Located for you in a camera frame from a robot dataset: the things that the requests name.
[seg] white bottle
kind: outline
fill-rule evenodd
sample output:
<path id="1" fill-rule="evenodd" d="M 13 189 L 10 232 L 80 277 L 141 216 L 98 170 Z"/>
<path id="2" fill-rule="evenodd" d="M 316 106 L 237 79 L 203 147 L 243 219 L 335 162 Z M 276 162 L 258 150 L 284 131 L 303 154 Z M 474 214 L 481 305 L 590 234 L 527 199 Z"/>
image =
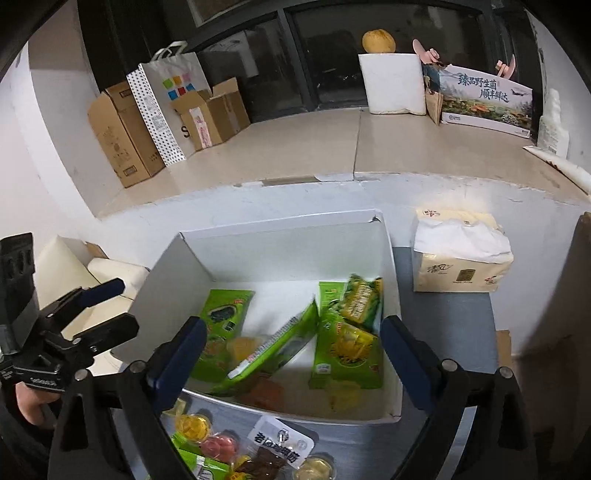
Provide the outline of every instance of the white bottle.
<path id="1" fill-rule="evenodd" d="M 548 90 L 544 114 L 540 117 L 538 147 L 561 158 L 566 158 L 569 151 L 569 133 L 560 125 L 560 98 L 553 88 Z"/>

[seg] open box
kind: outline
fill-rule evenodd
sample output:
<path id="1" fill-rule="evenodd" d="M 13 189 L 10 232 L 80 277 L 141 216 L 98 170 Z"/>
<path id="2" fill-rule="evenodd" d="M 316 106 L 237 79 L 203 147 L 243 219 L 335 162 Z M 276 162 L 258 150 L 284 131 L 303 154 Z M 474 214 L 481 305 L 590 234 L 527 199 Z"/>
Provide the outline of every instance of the open box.
<path id="1" fill-rule="evenodd" d="M 189 316 L 199 314 L 211 288 L 254 290 L 242 335 L 271 335 L 318 296 L 320 280 L 346 281 L 351 273 L 382 277 L 384 317 L 400 315 L 392 246 L 377 210 L 181 232 L 150 272 L 129 311 L 139 323 L 138 336 L 112 353 L 127 364 L 147 360 Z M 402 385 L 387 357 L 384 386 L 362 390 L 361 405 L 334 413 L 326 392 L 308 387 L 315 348 L 316 337 L 271 377 L 285 389 L 285 413 L 280 417 L 353 424 L 400 419 Z M 203 394 L 203 385 L 191 378 L 186 391 L 229 408 L 262 412 Z"/>

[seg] gray table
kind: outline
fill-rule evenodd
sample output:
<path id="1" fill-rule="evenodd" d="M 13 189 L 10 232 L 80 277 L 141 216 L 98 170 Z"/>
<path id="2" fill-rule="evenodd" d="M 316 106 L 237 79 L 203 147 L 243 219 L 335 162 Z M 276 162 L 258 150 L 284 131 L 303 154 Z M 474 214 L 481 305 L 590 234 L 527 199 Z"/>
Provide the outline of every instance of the gray table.
<path id="1" fill-rule="evenodd" d="M 485 293 L 415 293 L 411 250 L 395 248 L 394 260 L 400 291 L 402 319 L 410 332 L 427 342 L 439 358 L 453 358 L 464 369 L 494 372 L 497 366 L 495 322 L 491 301 Z M 244 438 L 258 420 L 256 414 L 206 403 L 189 404 L 189 411 L 207 410 L 215 418 L 216 430 L 233 430 Z M 116 424 L 126 456 L 137 480 L 146 470 L 131 440 L 125 420 L 118 412 Z M 407 395 L 402 418 L 394 424 L 329 426 L 304 423 L 317 438 L 315 452 L 326 452 L 336 461 L 338 480 L 390 479 L 421 430 L 425 415 L 414 408 Z M 473 410 L 467 410 L 450 455 L 439 475 L 451 478 L 467 439 Z M 167 429 L 172 425 L 165 424 Z"/>

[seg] human hand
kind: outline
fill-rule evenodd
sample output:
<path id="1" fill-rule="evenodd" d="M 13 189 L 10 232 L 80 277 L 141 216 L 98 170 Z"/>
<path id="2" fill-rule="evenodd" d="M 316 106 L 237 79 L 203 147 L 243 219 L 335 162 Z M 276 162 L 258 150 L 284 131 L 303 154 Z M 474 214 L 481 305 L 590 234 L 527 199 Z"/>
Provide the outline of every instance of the human hand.
<path id="1" fill-rule="evenodd" d="M 41 406 L 54 402 L 60 398 L 60 394 L 44 390 L 29 388 L 24 383 L 15 386 L 18 409 L 25 420 L 32 425 L 43 427 L 46 423 Z"/>

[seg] black device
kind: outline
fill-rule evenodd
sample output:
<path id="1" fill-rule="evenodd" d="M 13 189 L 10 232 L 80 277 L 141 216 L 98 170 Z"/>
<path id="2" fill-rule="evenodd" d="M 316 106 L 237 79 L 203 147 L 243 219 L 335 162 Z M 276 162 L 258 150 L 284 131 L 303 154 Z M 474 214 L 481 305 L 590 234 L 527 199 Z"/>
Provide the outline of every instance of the black device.
<path id="1" fill-rule="evenodd" d="M 60 332 L 86 306 L 122 291 L 122 282 L 76 289 L 42 312 L 36 306 L 31 234 L 0 241 L 0 346 L 3 381 L 65 392 L 51 445 L 48 480 L 132 480 L 112 410 L 121 409 L 152 480 L 193 480 L 159 416 L 172 408 L 207 338 L 205 323 L 191 317 L 148 361 L 93 377 L 92 356 L 133 338 L 135 318 L 124 314 L 72 341 Z M 511 369 L 465 371 L 439 360 L 396 316 L 380 337 L 413 404 L 428 417 L 393 480 L 434 480 L 452 446 L 466 407 L 477 407 L 453 478 L 534 480 L 535 450 L 519 386 Z"/>

